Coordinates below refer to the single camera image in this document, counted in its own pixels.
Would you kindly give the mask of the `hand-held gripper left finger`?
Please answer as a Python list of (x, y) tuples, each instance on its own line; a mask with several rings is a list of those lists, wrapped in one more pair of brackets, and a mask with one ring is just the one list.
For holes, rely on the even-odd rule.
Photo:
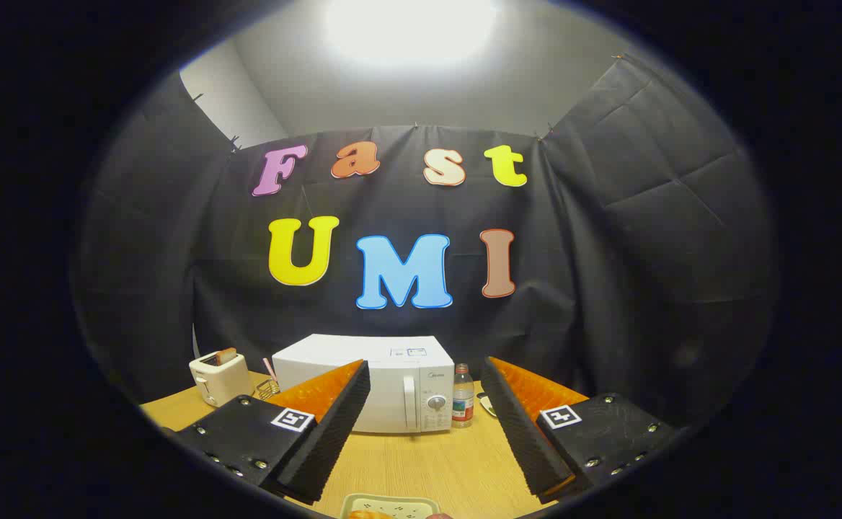
[(231, 479), (312, 505), (371, 392), (371, 369), (358, 359), (267, 400), (236, 396), (174, 432), (184, 451)]

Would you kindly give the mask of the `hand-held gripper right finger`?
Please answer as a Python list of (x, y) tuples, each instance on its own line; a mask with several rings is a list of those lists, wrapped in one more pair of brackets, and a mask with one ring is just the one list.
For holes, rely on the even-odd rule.
[(677, 432), (618, 392), (588, 397), (499, 358), (486, 358), (481, 385), (542, 503), (620, 479)]

